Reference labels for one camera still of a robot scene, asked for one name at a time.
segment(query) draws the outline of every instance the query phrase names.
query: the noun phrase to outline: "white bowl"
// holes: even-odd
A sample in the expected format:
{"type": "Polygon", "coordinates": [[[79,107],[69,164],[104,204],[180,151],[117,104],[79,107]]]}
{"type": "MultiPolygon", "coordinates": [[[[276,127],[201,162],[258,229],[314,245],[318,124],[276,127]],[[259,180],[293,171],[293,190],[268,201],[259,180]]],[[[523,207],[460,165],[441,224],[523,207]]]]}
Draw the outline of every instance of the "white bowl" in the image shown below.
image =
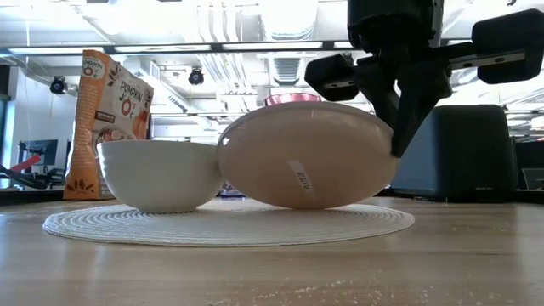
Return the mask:
{"type": "Polygon", "coordinates": [[[223,185],[216,146],[157,140],[98,145],[111,193],[146,213],[183,213],[215,197],[223,185]]]}

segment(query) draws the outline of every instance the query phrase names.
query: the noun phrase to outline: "desk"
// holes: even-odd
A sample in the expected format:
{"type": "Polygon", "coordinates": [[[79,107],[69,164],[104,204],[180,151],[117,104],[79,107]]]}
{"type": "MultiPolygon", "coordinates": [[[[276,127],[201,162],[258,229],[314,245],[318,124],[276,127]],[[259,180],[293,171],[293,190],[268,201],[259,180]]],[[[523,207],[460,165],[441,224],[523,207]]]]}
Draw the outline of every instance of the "desk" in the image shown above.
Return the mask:
{"type": "Polygon", "coordinates": [[[42,232],[51,213],[114,202],[0,207],[0,305],[544,304],[544,207],[374,198],[409,229],[310,246],[107,245],[42,232]]]}

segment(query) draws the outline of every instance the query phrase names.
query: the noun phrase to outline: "wall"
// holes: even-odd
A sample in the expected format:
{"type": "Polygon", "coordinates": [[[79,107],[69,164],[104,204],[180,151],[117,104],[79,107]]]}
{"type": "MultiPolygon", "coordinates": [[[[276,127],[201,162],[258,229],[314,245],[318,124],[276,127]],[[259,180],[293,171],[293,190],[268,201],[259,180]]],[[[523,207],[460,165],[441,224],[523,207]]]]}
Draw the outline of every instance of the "wall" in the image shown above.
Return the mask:
{"type": "Polygon", "coordinates": [[[77,99],[52,94],[48,85],[26,77],[20,68],[12,68],[10,81],[12,100],[8,102],[7,127],[4,129],[8,133],[4,140],[3,165],[17,164],[20,141],[57,139],[59,146],[54,167],[65,168],[66,146],[72,137],[77,99]]]}

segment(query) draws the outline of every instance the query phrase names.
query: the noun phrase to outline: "black box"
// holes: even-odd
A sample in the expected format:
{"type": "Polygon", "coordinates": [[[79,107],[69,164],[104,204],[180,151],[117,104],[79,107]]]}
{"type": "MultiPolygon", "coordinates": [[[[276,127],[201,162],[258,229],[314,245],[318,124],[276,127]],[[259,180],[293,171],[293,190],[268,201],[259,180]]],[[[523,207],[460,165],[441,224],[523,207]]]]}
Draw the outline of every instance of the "black box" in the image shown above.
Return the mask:
{"type": "Polygon", "coordinates": [[[441,201],[507,201],[517,181],[503,110],[444,105],[434,108],[418,129],[391,188],[441,201]]]}

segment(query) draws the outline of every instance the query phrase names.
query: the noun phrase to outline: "beige oval container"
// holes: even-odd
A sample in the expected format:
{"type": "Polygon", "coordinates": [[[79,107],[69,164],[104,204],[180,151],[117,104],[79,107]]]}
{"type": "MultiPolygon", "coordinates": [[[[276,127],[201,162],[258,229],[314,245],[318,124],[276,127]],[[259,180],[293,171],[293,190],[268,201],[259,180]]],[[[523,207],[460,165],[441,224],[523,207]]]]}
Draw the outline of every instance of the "beige oval container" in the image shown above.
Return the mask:
{"type": "Polygon", "coordinates": [[[393,179],[392,129],[351,106],[272,105],[225,129],[219,168],[233,187],[278,207],[340,207],[374,196],[393,179]]]}

